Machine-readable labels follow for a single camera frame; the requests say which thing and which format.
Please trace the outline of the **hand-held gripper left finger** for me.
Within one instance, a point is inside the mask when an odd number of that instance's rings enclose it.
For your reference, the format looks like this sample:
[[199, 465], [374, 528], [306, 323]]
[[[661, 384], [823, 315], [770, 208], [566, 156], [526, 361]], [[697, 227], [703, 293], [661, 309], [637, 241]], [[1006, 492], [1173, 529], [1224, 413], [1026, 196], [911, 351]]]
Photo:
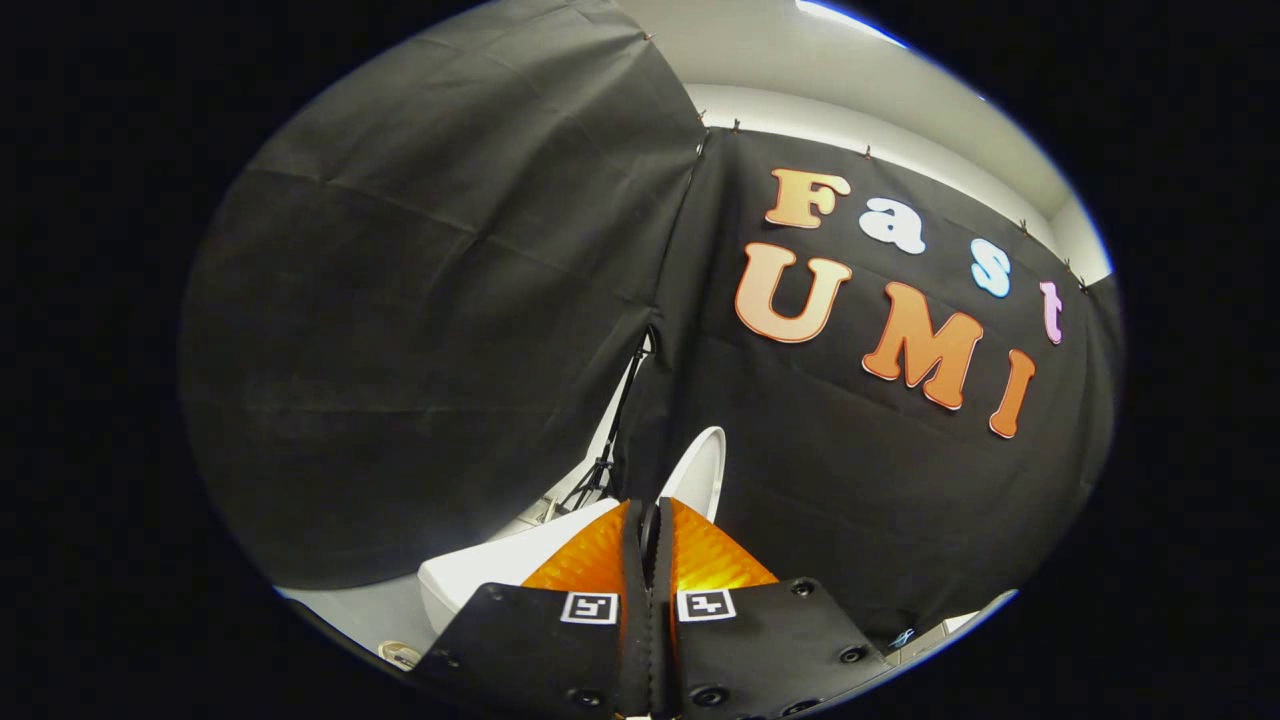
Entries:
[[412, 682], [484, 717], [639, 717], [649, 711], [644, 511], [623, 502], [527, 579], [480, 585]]

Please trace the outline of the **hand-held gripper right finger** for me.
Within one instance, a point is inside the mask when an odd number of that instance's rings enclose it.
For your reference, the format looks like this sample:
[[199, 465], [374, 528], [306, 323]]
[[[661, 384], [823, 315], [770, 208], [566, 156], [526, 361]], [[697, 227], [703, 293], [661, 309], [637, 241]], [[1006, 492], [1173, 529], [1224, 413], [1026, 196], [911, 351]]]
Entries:
[[655, 520], [653, 717], [785, 719], [891, 674], [817, 579], [776, 578], [676, 498], [659, 501]]

